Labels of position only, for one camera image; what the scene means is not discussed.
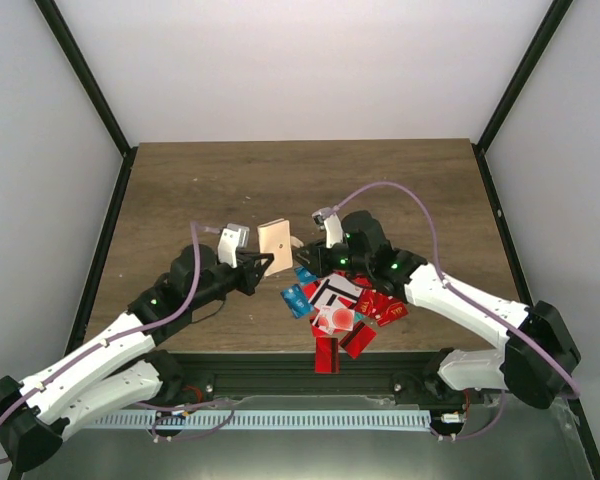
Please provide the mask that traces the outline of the red card black stripe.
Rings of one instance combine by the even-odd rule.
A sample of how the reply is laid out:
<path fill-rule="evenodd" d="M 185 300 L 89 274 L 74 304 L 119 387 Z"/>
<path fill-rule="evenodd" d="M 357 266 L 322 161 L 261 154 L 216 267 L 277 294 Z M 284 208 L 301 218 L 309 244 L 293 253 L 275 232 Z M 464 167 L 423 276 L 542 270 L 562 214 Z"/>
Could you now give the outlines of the red card black stripe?
<path fill-rule="evenodd" d="M 339 372 L 339 343 L 337 338 L 318 337 L 315 339 L 314 371 L 317 374 L 337 374 Z"/>

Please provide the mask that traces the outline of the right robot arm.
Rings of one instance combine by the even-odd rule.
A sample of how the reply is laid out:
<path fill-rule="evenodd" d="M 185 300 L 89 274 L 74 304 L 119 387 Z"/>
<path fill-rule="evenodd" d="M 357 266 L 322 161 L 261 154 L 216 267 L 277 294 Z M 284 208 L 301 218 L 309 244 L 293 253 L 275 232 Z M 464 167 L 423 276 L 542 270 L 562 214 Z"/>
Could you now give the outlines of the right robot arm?
<path fill-rule="evenodd" d="M 546 409 L 558 396 L 578 397 L 573 372 L 581 354 L 555 306 L 502 299 L 445 274 L 422 256 L 392 246 L 366 210 L 343 219 L 318 211 L 314 219 L 324 239 L 292 250 L 309 272 L 359 277 L 370 290 L 441 315 L 489 344 L 481 351 L 443 351 L 424 378 L 431 400 L 445 403 L 465 389 L 503 390 Z"/>

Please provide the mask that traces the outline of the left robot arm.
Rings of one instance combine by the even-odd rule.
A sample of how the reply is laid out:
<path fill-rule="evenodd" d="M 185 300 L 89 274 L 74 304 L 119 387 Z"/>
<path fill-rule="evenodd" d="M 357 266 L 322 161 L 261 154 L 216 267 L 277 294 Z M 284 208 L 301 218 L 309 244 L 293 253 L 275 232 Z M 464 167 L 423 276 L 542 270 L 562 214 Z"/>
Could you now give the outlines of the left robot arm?
<path fill-rule="evenodd" d="M 271 253 L 239 251 L 218 261 L 208 246 L 188 246 L 152 287 L 99 335 L 21 381 L 0 379 L 0 445 L 20 471 L 49 460 L 71 436 L 130 405 L 182 411 L 184 371 L 160 344 L 191 324 L 193 312 L 232 291 L 252 295 Z"/>

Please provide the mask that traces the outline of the beige leather card holder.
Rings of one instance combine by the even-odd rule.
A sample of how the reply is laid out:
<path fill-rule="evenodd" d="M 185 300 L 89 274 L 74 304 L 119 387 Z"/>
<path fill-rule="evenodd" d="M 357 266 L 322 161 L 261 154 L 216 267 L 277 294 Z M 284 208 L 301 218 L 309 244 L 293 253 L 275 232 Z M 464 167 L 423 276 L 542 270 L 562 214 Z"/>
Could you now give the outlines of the beige leather card holder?
<path fill-rule="evenodd" d="M 277 219 L 257 227 L 258 245 L 261 253 L 273 255 L 273 262 L 265 270 L 265 276 L 278 274 L 293 267 L 292 250 L 304 243 L 291 234 L 290 221 Z"/>

